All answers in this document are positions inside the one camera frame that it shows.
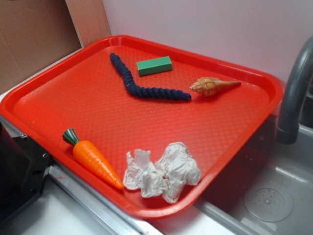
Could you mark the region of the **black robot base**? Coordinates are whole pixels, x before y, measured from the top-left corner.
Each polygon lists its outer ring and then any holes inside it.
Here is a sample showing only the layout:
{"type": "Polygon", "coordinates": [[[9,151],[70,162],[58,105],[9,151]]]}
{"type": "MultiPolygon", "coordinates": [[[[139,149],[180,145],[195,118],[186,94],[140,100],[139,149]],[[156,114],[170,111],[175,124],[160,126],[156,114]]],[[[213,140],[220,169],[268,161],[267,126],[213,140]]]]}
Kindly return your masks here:
{"type": "Polygon", "coordinates": [[[30,137],[11,137],[0,126],[0,223],[42,195],[51,156],[30,137]]]}

